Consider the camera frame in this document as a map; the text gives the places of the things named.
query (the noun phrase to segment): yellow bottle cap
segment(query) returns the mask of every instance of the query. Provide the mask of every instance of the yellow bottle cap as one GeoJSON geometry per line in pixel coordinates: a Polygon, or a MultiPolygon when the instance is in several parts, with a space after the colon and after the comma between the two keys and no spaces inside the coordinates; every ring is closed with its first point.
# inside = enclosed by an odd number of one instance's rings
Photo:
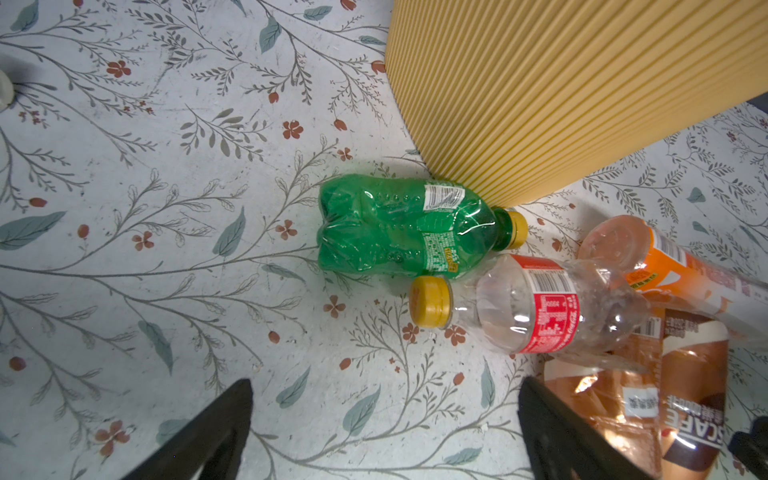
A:
{"type": "Polygon", "coordinates": [[[451,290],[448,282],[437,276],[413,280],[408,298],[413,322],[421,328],[442,328],[451,318],[451,290]]]}
{"type": "Polygon", "coordinates": [[[523,243],[528,239],[528,222],[525,221],[525,217],[519,212],[507,212],[509,214],[509,220],[512,220],[513,234],[512,240],[509,242],[510,250],[520,248],[523,243]]]}

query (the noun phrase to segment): green bottle neck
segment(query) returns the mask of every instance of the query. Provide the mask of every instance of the green bottle neck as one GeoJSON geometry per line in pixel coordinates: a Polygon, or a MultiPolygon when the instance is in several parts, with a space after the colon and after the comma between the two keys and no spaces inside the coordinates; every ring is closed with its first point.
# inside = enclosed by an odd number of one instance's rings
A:
{"type": "Polygon", "coordinates": [[[515,238],[515,225],[512,223],[512,219],[507,211],[503,208],[494,207],[493,214],[496,217],[498,231],[496,233],[496,241],[491,250],[499,252],[509,247],[512,239],[515,238]]]}

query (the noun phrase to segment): plastic bottle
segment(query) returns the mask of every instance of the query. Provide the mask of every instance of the plastic bottle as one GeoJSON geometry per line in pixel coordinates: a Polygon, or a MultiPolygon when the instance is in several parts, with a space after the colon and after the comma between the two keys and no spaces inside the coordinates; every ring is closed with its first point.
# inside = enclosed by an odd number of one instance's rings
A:
{"type": "Polygon", "coordinates": [[[323,270],[453,278],[528,236],[521,214],[448,182],[344,175],[322,185],[319,203],[323,270]]]}
{"type": "Polygon", "coordinates": [[[715,316],[729,328],[732,343],[768,347],[768,284],[694,256],[640,218],[622,215],[601,223],[584,239],[578,258],[615,263],[655,303],[715,316]]]}
{"type": "Polygon", "coordinates": [[[510,253],[460,280],[420,276],[409,301],[418,326],[460,326],[504,353],[604,352],[650,315],[648,301],[611,266],[510,253]]]}

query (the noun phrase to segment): ribbed surface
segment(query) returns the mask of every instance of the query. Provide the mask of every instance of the ribbed surface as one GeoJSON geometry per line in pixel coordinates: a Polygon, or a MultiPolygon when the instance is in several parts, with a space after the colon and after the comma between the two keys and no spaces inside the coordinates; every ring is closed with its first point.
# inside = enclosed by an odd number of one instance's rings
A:
{"type": "Polygon", "coordinates": [[[768,2],[396,0],[386,64],[431,172],[513,206],[768,91],[768,2]]]}

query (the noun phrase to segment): white floral floor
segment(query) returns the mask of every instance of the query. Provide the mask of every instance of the white floral floor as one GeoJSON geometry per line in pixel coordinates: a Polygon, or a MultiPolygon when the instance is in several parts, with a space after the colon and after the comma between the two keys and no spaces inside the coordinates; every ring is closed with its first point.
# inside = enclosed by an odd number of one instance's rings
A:
{"type": "MultiPolygon", "coordinates": [[[[251,379],[240,478],[530,478],[536,357],[418,331],[323,274],[316,186],[425,176],[386,80],[392,2],[0,4],[0,477],[119,478],[251,379]]],[[[526,253],[631,213],[768,276],[768,121],[742,105],[523,205],[526,253]]],[[[734,352],[729,432],[766,414],[734,352]]],[[[714,478],[740,478],[723,453],[714,478]]]]}

